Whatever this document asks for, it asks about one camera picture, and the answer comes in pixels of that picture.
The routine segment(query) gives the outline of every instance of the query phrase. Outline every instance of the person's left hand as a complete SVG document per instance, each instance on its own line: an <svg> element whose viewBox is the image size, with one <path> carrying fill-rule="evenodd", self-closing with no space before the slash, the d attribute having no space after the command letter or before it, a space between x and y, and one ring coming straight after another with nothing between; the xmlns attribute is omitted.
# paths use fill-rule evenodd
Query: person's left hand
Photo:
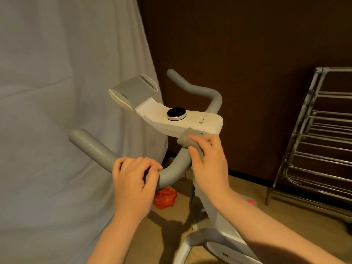
<svg viewBox="0 0 352 264"><path fill-rule="evenodd" d="M148 179L144 184L144 171L149 167ZM159 179L159 170L162 169L157 161L150 158L123 157L115 161L112 176L116 217L126 217L129 214L131 219L139 223L148 215Z"/></svg>

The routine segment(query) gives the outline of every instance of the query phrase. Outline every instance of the handlebar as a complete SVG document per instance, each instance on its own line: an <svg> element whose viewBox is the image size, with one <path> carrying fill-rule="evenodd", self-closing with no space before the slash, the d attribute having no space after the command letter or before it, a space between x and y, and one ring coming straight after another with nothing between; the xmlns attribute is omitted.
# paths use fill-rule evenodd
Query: handlebar
<svg viewBox="0 0 352 264"><path fill-rule="evenodd" d="M167 75L183 90L192 94L212 99L205 112L214 114L218 113L222 105L222 96L218 91L206 87L192 85L173 69L169 69L167 71ZM99 140L97 140L93 135L91 135L85 129L75 129L70 133L69 140L96 163L98 163L108 172L112 173L114 163L119 157L109 148L103 145ZM182 148L170 166L159 172L160 176L157 190L174 184L189 167L190 163L191 158L189 156L188 150Z"/></svg>

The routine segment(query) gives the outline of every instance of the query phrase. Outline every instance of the black knob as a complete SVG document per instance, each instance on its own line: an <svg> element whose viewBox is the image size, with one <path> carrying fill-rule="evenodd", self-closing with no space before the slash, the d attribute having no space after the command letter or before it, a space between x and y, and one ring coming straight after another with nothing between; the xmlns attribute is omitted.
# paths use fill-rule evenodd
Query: black knob
<svg viewBox="0 0 352 264"><path fill-rule="evenodd" d="M184 119L187 116L187 114L184 108L174 107L168 110L167 116L169 120L177 121L177 120Z"/></svg>

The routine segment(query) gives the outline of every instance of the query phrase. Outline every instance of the floor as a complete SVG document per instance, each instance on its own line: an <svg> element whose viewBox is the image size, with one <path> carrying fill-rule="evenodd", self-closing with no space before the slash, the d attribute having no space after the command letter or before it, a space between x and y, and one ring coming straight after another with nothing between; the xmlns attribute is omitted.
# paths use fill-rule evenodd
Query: floor
<svg viewBox="0 0 352 264"><path fill-rule="evenodd" d="M150 263L171 264L186 236L192 232L192 224L201 209L201 202L195 199L189 212L188 203L193 174L186 172L184 181L173 187L178 196L173 207L157 210L155 207L140 224L127 255L126 264ZM296 231L311 242L337 256L346 263L352 263L352 236L345 225L312 211L308 211L281 201L270 200L265 206L266 187L230 176L230 186L236 192L250 196L258 207L276 220ZM203 247L192 248L187 264L224 263L207 252Z"/></svg>

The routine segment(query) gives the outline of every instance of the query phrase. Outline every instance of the red object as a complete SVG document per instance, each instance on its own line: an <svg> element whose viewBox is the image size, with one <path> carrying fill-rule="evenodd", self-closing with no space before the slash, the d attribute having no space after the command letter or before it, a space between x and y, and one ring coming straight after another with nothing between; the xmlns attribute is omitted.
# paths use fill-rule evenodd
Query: red object
<svg viewBox="0 0 352 264"><path fill-rule="evenodd" d="M155 193L153 204L157 209L163 209L165 207L170 207L175 204L175 198L177 192L172 187L166 187Z"/></svg>
<svg viewBox="0 0 352 264"><path fill-rule="evenodd" d="M247 199L247 201L248 201L249 203L251 203L253 206L256 205L256 203L255 203L252 199Z"/></svg>

